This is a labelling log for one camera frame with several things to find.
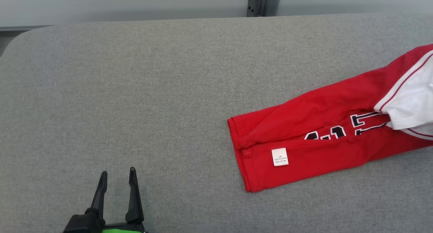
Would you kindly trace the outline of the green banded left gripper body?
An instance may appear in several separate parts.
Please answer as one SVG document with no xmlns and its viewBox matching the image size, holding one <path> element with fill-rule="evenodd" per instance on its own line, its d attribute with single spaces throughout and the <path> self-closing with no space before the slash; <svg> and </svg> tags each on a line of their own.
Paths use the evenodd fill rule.
<svg viewBox="0 0 433 233">
<path fill-rule="evenodd" d="M 103 219 L 99 219 L 99 213 L 94 210 L 85 212 L 81 215 L 73 215 L 64 233 L 147 233 L 143 225 L 143 214 L 127 213 L 125 222 L 105 224 Z"/>
</svg>

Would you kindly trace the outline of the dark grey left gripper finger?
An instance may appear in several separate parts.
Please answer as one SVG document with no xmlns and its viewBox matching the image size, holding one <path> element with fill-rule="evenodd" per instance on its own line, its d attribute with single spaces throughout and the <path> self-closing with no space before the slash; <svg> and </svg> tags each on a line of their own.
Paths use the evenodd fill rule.
<svg viewBox="0 0 433 233">
<path fill-rule="evenodd" d="M 98 220 L 101 224 L 105 223 L 104 220 L 104 196 L 107 191 L 107 171 L 103 171 L 100 175 L 98 185 L 91 206 L 86 210 L 86 213 L 96 213 Z"/>
<path fill-rule="evenodd" d="M 129 174 L 130 198 L 125 220 L 128 223 L 141 224 L 144 221 L 142 200 L 139 191 L 136 169 L 130 168 Z"/>
</svg>

